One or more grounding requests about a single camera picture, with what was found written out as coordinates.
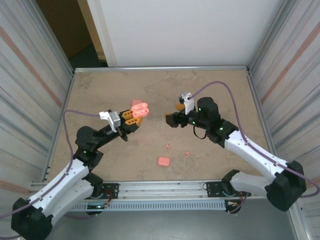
small pink piece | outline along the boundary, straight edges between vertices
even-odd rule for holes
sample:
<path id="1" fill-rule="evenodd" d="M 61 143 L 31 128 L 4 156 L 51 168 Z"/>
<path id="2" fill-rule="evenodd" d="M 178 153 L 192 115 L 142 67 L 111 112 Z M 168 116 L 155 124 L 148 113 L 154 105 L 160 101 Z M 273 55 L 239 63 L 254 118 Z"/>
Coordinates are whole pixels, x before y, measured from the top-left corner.
<path id="1" fill-rule="evenodd" d="M 138 104 L 141 104 L 141 103 L 142 103 L 142 100 L 132 100 L 131 106 L 138 105 Z"/>
<path id="2" fill-rule="evenodd" d="M 148 107 L 148 103 L 146 102 L 142 102 L 142 103 L 139 103 L 139 104 L 136 104 L 136 105 L 133 105 L 131 107 L 131 111 L 137 111 L 137 110 L 140 110 L 140 109 L 146 109 Z"/>
<path id="3" fill-rule="evenodd" d="M 138 111 L 134 111 L 132 113 L 132 116 L 134 118 L 137 118 L 137 117 L 147 117 L 149 115 L 149 109 L 148 108 L 143 108 L 143 109 L 140 109 Z"/>
<path id="4" fill-rule="evenodd" d="M 164 157 L 164 156 L 159 157 L 159 158 L 158 158 L 158 165 L 159 165 L 159 166 L 163 166 L 163 167 L 169 167 L 169 165 L 170 165 L 170 158 Z"/>

purple cable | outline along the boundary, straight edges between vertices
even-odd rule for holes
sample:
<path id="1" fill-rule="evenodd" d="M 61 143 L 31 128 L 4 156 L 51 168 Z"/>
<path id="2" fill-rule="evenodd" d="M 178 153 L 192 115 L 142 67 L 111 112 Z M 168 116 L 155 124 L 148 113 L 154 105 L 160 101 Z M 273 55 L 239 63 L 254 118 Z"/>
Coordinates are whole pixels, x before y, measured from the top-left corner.
<path id="1" fill-rule="evenodd" d="M 237 211 L 239 208 L 241 208 L 241 206 L 245 203 L 245 201 L 247 200 L 248 197 L 248 192 L 246 193 L 244 199 L 240 202 L 239 206 L 237 206 L 235 209 L 233 209 L 232 211 L 229 211 L 230 214 L 233 214 L 235 211 Z"/>
<path id="2" fill-rule="evenodd" d="M 241 136 L 243 138 L 243 140 L 245 141 L 245 143 L 252 149 L 254 150 L 256 153 L 258 153 L 259 155 L 261 155 L 262 157 L 268 159 L 270 162 L 272 162 L 273 164 L 275 165 L 278 165 L 279 167 L 283 168 L 284 170 L 308 181 L 309 183 L 311 183 L 312 185 L 314 185 L 316 187 L 316 191 L 314 193 L 311 193 L 311 194 L 307 194 L 307 195 L 303 195 L 301 196 L 300 198 L 310 198 L 310 197 L 313 197 L 313 196 L 316 196 L 320 193 L 320 186 L 315 182 L 313 181 L 312 179 L 308 178 L 307 176 L 304 176 L 302 175 L 301 173 L 299 172 L 296 172 L 282 164 L 279 164 L 277 161 L 273 160 L 272 158 L 268 157 L 267 155 L 265 155 L 264 153 L 260 152 L 258 149 L 256 149 L 253 145 L 251 145 L 246 136 L 245 136 L 245 133 L 244 133 L 244 130 L 241 126 L 241 123 L 240 123 L 240 118 L 239 118 L 239 113 L 238 113 L 238 109 L 237 109 L 237 105 L 236 105 L 236 101 L 235 101 L 235 98 L 234 98 L 234 95 L 232 94 L 231 92 L 231 89 L 230 87 L 225 84 L 223 81 L 212 81 L 212 82 L 209 82 L 208 84 L 206 84 L 205 86 L 203 86 L 199 91 L 197 91 L 195 94 L 193 94 L 189 99 L 193 99 L 195 96 L 197 96 L 199 93 L 201 93 L 204 89 L 206 89 L 207 87 L 209 87 L 210 85 L 212 84 L 222 84 L 223 86 L 226 87 L 226 89 L 228 90 L 229 94 L 230 94 L 230 97 L 232 99 L 232 103 L 233 103 L 233 108 L 234 108 L 234 112 L 235 112 L 235 117 L 236 117 L 236 121 L 238 123 L 238 126 L 239 126 L 239 130 L 240 130 L 240 133 L 241 133 Z"/>
<path id="3" fill-rule="evenodd" d="M 66 113 L 75 113 L 75 114 L 80 114 L 80 115 L 84 115 L 84 116 L 88 116 L 88 117 L 100 117 L 99 114 L 91 114 L 91 113 L 86 113 L 86 112 L 82 112 L 82 111 L 76 111 L 76 110 L 71 110 L 71 109 L 67 109 L 63 112 L 63 115 L 62 115 L 62 123 L 63 123 L 63 128 L 64 128 L 64 133 L 65 133 L 65 138 L 66 138 L 66 142 L 68 143 L 68 146 L 69 146 L 69 149 L 70 149 L 70 163 L 69 163 L 69 166 L 67 167 L 66 169 L 66 173 L 64 173 L 62 175 L 62 177 L 54 184 L 52 185 L 52 187 L 50 187 L 47 191 L 45 191 L 42 195 L 41 195 L 41 198 L 43 198 L 44 196 L 46 196 L 50 191 L 52 191 L 56 186 L 58 186 L 59 183 L 61 183 L 61 181 L 66 177 L 66 175 L 68 174 L 68 172 L 70 171 L 71 169 L 71 166 L 72 166 L 72 163 L 73 163 L 73 160 L 74 160 L 74 151 L 72 149 L 72 146 L 71 146 L 71 142 L 69 140 L 69 136 L 68 136 L 68 130 L 67 130 L 67 123 L 66 123 Z M 41 198 L 37 198 L 31 202 L 29 202 L 27 205 L 23 206 L 23 207 L 20 207 L 14 211 L 11 211 L 11 212 L 8 212 L 4 215 L 0 215 L 0 219 L 4 219 L 6 217 L 9 217 L 13 214 L 16 214 L 16 213 L 19 213 L 21 212 L 22 210 L 32 206 L 33 204 L 35 204 L 36 202 L 38 202 Z M 0 236 L 0 240 L 5 240 L 5 239 L 15 239 L 15 238 L 18 238 L 20 236 L 9 236 L 9 237 L 4 237 L 4 236 Z"/>

